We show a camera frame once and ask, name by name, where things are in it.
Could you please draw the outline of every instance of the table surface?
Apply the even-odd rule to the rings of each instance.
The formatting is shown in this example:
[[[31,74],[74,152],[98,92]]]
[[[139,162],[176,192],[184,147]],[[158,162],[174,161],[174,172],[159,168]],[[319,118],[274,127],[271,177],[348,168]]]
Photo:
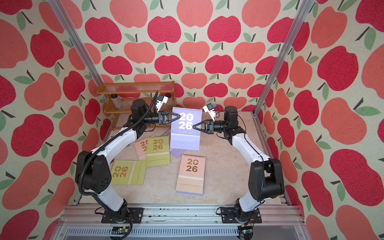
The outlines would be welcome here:
[[[250,112],[239,112],[247,126],[247,134],[252,142],[263,150]],[[128,115],[121,114],[119,126],[126,121]],[[209,115],[203,113],[202,119]],[[168,128],[158,128],[153,132],[145,132],[140,138],[154,134],[161,136]],[[109,137],[118,130],[112,130]],[[170,155],[170,164],[148,167],[143,185],[114,185],[114,189],[128,203],[136,204],[234,204],[236,199],[248,192],[249,164],[241,153],[225,139],[216,134],[201,133],[200,150],[187,150],[184,154],[206,157],[203,196],[176,192],[181,156]],[[133,144],[123,149],[115,159],[138,160]],[[83,196],[81,203],[95,203],[90,196]],[[269,200],[266,204],[281,204],[280,198]]]

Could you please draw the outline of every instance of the black mounting plate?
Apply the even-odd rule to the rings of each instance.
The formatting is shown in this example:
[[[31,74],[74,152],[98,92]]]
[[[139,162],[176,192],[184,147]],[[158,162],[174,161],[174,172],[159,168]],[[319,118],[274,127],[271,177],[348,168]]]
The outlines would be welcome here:
[[[235,218],[235,211],[233,207],[222,207],[221,209],[221,221],[223,223],[238,223]],[[262,217],[260,215],[260,210],[257,208],[253,212],[253,216],[251,218],[252,223],[262,223]]]
[[[142,207],[129,207],[129,214],[132,216],[133,223],[141,223],[141,218],[143,214],[144,208]],[[101,223],[110,223],[110,224],[119,224],[119,223],[127,223],[127,222],[119,222],[119,218],[112,216],[107,211],[104,211],[104,216],[101,219]]]

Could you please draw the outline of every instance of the metal vent grille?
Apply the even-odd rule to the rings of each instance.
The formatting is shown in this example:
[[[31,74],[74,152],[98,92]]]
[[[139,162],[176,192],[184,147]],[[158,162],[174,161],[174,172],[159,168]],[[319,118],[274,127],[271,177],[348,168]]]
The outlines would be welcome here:
[[[69,227],[66,236],[115,236],[110,234],[112,227]],[[237,226],[134,226],[129,237],[209,237],[238,236]]]

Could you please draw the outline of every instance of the purple desk calendar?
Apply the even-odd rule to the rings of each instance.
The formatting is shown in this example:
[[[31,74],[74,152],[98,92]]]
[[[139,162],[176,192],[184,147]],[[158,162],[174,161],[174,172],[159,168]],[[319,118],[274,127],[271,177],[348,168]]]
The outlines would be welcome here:
[[[202,110],[191,108],[173,107],[172,112],[180,115],[180,118],[171,125],[170,148],[196,150],[200,149],[200,131],[192,128],[201,122]]]
[[[170,129],[168,129],[162,136],[169,136],[170,139]],[[185,149],[170,149],[169,152],[175,157],[179,158],[184,152]]]

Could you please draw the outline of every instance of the orange shelf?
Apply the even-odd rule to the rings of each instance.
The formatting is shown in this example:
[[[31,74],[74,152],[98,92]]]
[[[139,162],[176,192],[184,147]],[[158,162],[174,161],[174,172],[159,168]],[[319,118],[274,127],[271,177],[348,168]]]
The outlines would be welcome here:
[[[174,93],[175,82],[151,83],[102,83],[98,88],[100,94],[114,93]]]

